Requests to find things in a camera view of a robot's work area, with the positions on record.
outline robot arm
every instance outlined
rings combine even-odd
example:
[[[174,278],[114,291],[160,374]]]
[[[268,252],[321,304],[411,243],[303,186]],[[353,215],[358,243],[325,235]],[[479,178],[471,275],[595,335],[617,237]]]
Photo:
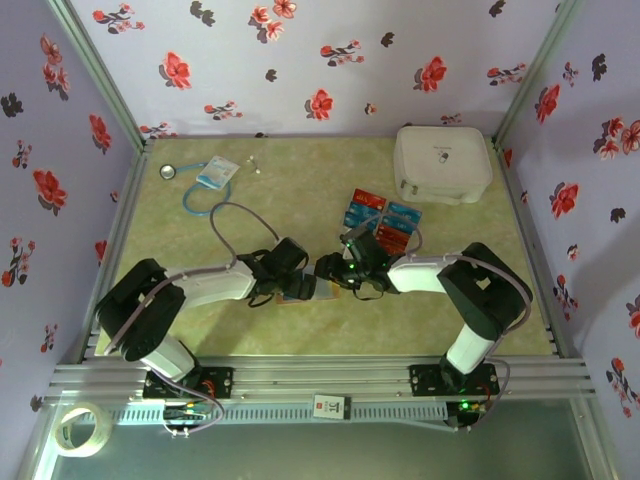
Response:
[[[142,361],[161,375],[192,387],[200,367],[191,352],[168,335],[178,313],[220,300],[249,299],[250,307],[267,303],[276,293],[308,300],[316,278],[298,268],[307,253],[290,238],[271,251],[238,255],[233,266],[197,269],[195,273],[165,270],[153,259],[138,262],[96,306],[96,316],[126,361]],[[141,302],[162,287],[140,310]]]
[[[460,255],[391,256],[363,225],[341,237],[353,260],[333,253],[316,264],[315,275],[331,280],[354,295],[363,283],[379,292],[446,293],[465,325],[440,362],[441,375],[452,391],[497,347],[509,327],[524,322],[533,295],[529,287],[488,247],[473,243]]]
[[[272,251],[239,255],[232,267],[221,267],[214,273],[191,276],[185,272],[181,277],[165,271],[153,259],[142,260],[99,302],[97,317],[113,339],[110,345],[125,360],[141,360],[165,377],[191,387],[200,376],[199,364],[184,345],[167,334],[182,309],[228,299],[249,299],[249,306],[256,307],[278,292],[308,300],[316,277],[354,294],[363,283],[382,293],[446,293],[465,322],[440,362],[443,380],[457,392],[512,323],[530,308],[533,296],[526,284],[480,243],[471,244],[461,255],[408,257],[387,254],[365,226],[349,231],[341,240],[353,258],[345,259],[337,252],[325,255],[316,263],[315,276],[304,275],[297,268],[308,257],[289,238]],[[160,289],[136,316],[141,300],[170,278],[175,280]],[[264,296],[266,301],[256,302]]]

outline green tabletop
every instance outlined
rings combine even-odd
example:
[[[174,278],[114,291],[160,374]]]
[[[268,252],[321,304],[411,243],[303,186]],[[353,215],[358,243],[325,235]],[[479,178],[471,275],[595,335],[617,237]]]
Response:
[[[353,190],[362,188],[400,201],[393,176],[393,138],[163,139],[155,142],[119,266],[118,279],[143,258],[164,267],[223,264],[229,253],[211,232],[206,217],[188,215],[182,196],[199,170],[172,180],[161,165],[206,162],[214,155],[240,165],[231,200],[246,205],[280,236],[290,236],[312,258],[341,251],[338,235]],[[247,159],[253,155],[261,173]],[[483,242],[529,285],[525,253],[496,158],[493,183],[475,204],[412,204],[423,212],[425,242],[420,253],[443,254]],[[221,192],[199,189],[190,198],[207,209]],[[249,214],[224,207],[216,224],[238,253],[272,248],[273,237]],[[295,305],[271,302],[249,308],[246,301],[221,301],[185,310],[170,333],[197,355],[226,354],[425,354],[440,355],[455,340],[463,321],[444,294],[412,292],[362,302],[348,291],[335,300]],[[103,335],[97,351],[106,346]],[[551,352],[534,303],[530,321],[505,339],[498,354]]]

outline clear tape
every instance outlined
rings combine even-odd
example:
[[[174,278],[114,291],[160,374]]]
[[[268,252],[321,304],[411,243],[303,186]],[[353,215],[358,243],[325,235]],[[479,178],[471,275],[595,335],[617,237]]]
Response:
[[[85,413],[93,415],[96,422],[95,428],[86,442],[74,445],[71,440],[73,425]],[[104,409],[93,403],[81,402],[63,410],[51,432],[58,447],[58,453],[63,457],[90,457],[107,444],[112,428],[111,418]]]

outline purple wall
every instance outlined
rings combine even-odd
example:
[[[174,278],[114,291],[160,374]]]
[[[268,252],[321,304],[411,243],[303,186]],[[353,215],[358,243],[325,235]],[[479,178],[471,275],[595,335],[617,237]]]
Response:
[[[585,3],[503,143],[566,336],[631,479],[640,471],[640,4]]]
[[[558,1],[71,3],[149,137],[493,134]]]
[[[10,479],[79,333],[134,150],[45,2],[3,5],[0,44],[0,478]]]

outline black bracket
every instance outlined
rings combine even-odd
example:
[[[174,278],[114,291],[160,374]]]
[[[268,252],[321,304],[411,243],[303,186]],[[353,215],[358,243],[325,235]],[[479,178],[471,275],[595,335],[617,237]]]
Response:
[[[233,368],[230,367],[202,367],[202,373],[194,387],[199,392],[219,399],[231,398],[232,388]],[[173,399],[191,398],[191,396],[188,393],[176,391],[160,380],[155,373],[148,372],[142,398]]]
[[[486,396],[485,387],[489,389],[492,396],[500,392],[496,368],[490,363],[478,365],[467,376],[463,387],[457,391],[445,383],[442,378],[442,368],[438,364],[411,365],[409,367],[409,384],[414,397]]]

